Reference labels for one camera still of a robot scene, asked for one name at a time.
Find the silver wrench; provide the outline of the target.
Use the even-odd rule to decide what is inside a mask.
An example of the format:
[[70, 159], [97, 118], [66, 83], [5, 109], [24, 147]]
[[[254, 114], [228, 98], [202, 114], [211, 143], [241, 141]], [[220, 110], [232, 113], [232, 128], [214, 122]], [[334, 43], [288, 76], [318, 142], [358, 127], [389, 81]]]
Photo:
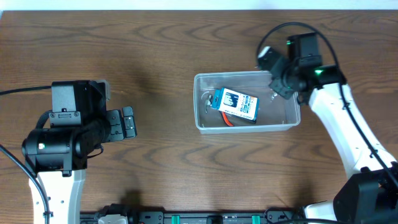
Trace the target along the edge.
[[272, 92], [270, 95], [270, 101], [274, 101], [276, 99], [276, 97], [278, 96], [278, 94], [276, 92]]

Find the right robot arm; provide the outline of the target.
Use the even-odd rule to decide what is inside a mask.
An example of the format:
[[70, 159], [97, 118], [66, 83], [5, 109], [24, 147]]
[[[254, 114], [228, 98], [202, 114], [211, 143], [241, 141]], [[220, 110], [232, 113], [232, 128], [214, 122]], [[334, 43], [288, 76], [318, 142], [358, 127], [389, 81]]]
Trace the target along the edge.
[[287, 55], [271, 47], [257, 51], [270, 88], [289, 99], [299, 93], [328, 131], [348, 178], [333, 200], [303, 208], [307, 223], [397, 223], [397, 160], [377, 140], [359, 112], [337, 64], [324, 65], [318, 34], [287, 38]]

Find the red handled pliers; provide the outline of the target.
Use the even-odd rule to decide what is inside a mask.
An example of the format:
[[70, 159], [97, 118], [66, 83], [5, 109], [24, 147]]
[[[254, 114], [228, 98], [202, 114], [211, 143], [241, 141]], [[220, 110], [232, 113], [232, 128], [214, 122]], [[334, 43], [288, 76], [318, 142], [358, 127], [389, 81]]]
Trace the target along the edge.
[[222, 117], [224, 123], [225, 123], [227, 126], [229, 126], [229, 127], [233, 127], [233, 126], [234, 126], [233, 123], [231, 123], [231, 121], [228, 119], [228, 117], [227, 117], [227, 115], [226, 115], [225, 112], [223, 112], [223, 111], [221, 112], [221, 117]]

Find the clear plastic storage container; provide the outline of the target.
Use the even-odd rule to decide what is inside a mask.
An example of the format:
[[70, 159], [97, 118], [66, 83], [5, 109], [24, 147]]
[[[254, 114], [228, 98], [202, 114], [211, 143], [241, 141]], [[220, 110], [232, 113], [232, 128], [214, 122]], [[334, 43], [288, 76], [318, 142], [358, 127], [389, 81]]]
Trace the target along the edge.
[[264, 71], [196, 75], [193, 106], [201, 134], [286, 131], [300, 124], [297, 94], [286, 100], [270, 83]]

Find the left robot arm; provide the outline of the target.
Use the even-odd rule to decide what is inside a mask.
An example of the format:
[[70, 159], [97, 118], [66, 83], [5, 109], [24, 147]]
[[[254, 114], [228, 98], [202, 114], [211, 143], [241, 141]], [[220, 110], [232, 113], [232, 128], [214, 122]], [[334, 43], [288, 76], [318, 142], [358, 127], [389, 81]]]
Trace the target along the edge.
[[107, 110], [105, 80], [53, 82], [52, 110], [22, 143], [34, 223], [79, 223], [88, 159], [104, 143], [137, 135], [133, 108]]

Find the blue white cardboard box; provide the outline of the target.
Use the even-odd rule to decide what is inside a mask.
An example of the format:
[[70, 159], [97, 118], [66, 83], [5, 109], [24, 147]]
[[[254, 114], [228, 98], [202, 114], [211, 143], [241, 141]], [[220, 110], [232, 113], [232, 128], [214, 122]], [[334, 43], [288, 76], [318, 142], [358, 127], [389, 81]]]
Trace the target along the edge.
[[256, 123], [259, 99], [227, 88], [215, 90], [212, 108], [231, 116]]

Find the small claw hammer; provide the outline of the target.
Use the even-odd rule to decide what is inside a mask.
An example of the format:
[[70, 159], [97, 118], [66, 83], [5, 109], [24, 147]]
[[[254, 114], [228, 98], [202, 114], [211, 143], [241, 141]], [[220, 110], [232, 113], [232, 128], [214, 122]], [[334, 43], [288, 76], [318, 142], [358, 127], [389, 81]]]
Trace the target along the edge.
[[213, 96], [208, 95], [208, 98], [204, 102], [204, 110], [205, 110], [206, 114], [208, 113], [208, 109], [212, 108], [212, 99], [213, 99]]

